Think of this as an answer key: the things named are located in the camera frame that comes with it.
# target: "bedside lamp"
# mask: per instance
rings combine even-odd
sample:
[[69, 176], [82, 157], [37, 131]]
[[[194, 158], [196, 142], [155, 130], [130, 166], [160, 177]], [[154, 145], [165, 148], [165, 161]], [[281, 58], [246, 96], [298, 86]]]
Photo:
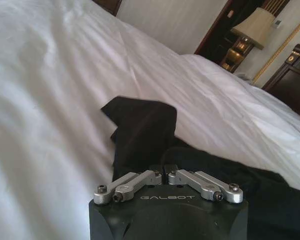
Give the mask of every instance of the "bedside lamp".
[[248, 42], [253, 43], [258, 49], [263, 49], [274, 20], [274, 15], [257, 7], [246, 20], [234, 26], [231, 32], [246, 37]]
[[257, 7], [247, 19], [234, 26], [231, 32], [242, 38], [228, 50], [220, 65], [233, 73], [254, 46], [263, 49], [274, 20], [274, 15]]

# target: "white bed sheet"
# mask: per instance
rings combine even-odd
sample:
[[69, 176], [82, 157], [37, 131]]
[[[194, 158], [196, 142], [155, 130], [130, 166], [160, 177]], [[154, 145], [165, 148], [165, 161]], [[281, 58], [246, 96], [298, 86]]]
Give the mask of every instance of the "white bed sheet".
[[189, 144], [300, 189], [300, 117], [274, 97], [91, 0], [0, 0], [0, 240], [89, 239], [118, 95], [175, 106]]

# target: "wall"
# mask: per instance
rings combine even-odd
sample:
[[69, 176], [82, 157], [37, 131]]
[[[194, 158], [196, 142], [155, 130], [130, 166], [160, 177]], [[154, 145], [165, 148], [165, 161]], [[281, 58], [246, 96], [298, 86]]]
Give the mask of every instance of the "wall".
[[[241, 65], [236, 69], [236, 73], [244, 72], [249, 77], [254, 78], [258, 71], [299, 25], [300, 0], [290, 0], [290, 2], [279, 14], [277, 19], [282, 20], [281, 26], [272, 31], [264, 49], [260, 50], [256, 47], [253, 48], [249, 55], [243, 60]], [[272, 64], [266, 69], [266, 71], [258, 78], [254, 85], [261, 88], [284, 63], [296, 44], [300, 44], [300, 31], [294, 36], [294, 38], [277, 56]]]
[[117, 17], [179, 54], [193, 54], [227, 0], [123, 0]]

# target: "black fabric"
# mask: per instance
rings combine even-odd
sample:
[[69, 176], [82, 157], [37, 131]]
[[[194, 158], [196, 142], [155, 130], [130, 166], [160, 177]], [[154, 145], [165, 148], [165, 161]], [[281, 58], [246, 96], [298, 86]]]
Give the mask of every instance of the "black fabric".
[[245, 166], [195, 149], [175, 137], [177, 111], [158, 101], [116, 97], [102, 111], [118, 126], [114, 174], [143, 172], [153, 164], [177, 164], [237, 183], [249, 202], [249, 240], [300, 240], [300, 190], [277, 173]]

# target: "metal linkage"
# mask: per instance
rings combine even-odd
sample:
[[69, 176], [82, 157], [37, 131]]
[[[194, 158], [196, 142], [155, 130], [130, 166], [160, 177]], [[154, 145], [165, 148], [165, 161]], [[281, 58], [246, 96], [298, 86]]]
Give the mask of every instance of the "metal linkage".
[[189, 185], [206, 200], [221, 201], [223, 199], [223, 194], [217, 185], [207, 182], [186, 170], [172, 171], [168, 178], [169, 184]]
[[117, 186], [129, 182], [137, 176], [137, 173], [129, 172], [108, 185], [99, 185], [93, 196], [94, 203], [97, 205], [108, 204], [112, 200]]
[[227, 184], [213, 176], [210, 176], [209, 174], [206, 174], [203, 171], [196, 171], [194, 175], [211, 184], [217, 185], [221, 189], [224, 198], [229, 203], [239, 204], [244, 200], [244, 193], [237, 184]]
[[115, 203], [131, 200], [134, 198], [135, 192], [139, 191], [143, 186], [160, 185], [161, 177], [158, 171], [144, 171], [131, 181], [117, 186], [112, 199]]
[[134, 198], [135, 192], [144, 185], [160, 185], [161, 174], [158, 171], [147, 170], [143, 173], [129, 172], [108, 185], [99, 185], [93, 196], [97, 205], [114, 202], [124, 202]]

